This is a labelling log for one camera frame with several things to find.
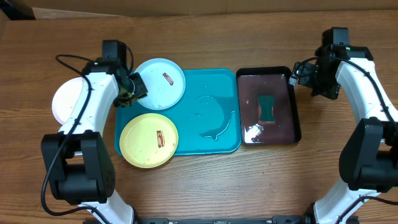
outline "wet sponge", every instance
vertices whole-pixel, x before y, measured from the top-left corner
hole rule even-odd
[[[259,96],[259,121],[265,123],[275,123],[273,115],[275,98],[273,96]]]

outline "white plate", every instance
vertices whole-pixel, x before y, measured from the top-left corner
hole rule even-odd
[[[150,59],[136,69],[141,75],[148,96],[138,100],[151,110],[164,110],[175,105],[185,91],[185,76],[174,62],[164,58]]]
[[[83,88],[83,78],[72,78],[55,92],[52,98],[52,114],[60,124],[65,124],[72,114],[73,108]]]

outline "wooden table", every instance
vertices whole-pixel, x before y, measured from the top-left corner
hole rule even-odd
[[[135,67],[168,58],[188,68],[286,65],[309,58],[321,34],[349,27],[351,44],[367,46],[391,101],[398,104],[398,11],[309,12],[223,16],[133,17],[68,21],[11,21],[0,43],[0,223],[81,223],[78,212],[51,217],[40,206],[45,167],[44,134],[60,125],[52,116],[57,88],[76,76],[57,54],[101,56],[101,41],[118,39],[134,52]],[[83,63],[68,60],[83,68]],[[297,145],[242,145],[232,154],[174,157],[160,169],[142,170],[114,150],[115,112],[104,141],[116,169],[116,189],[141,217],[259,218],[301,214],[339,177],[338,158],[355,128],[347,97],[310,97],[296,88],[303,138]],[[398,200],[398,190],[381,197]],[[70,206],[52,198],[49,207]],[[397,223],[397,208],[369,202],[363,223]]]

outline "water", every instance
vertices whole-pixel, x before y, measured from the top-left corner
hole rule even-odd
[[[232,97],[219,97],[219,96],[200,96],[198,97],[199,99],[203,100],[209,100],[209,99],[214,99],[217,104],[222,108],[223,110],[223,117],[224,120],[221,123],[221,125],[218,128],[211,129],[209,131],[206,131],[204,133],[200,133],[199,135],[203,138],[212,138],[214,141],[218,140],[218,137],[222,135],[227,129],[229,124],[231,123],[233,113],[235,113],[235,104],[234,104],[234,98]]]
[[[256,137],[260,135],[264,130],[264,127],[260,124],[255,124],[253,126],[244,128],[244,141],[246,143],[259,143],[256,141]]]

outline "plastic tray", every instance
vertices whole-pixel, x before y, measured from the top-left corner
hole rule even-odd
[[[287,67],[236,72],[245,144],[292,144],[301,140],[294,87]]]
[[[241,122],[235,74],[228,69],[184,70],[186,87],[181,100],[166,110],[150,110],[139,103],[118,108],[114,145],[125,125],[141,114],[158,113],[177,127],[175,156],[234,152],[241,145]]]

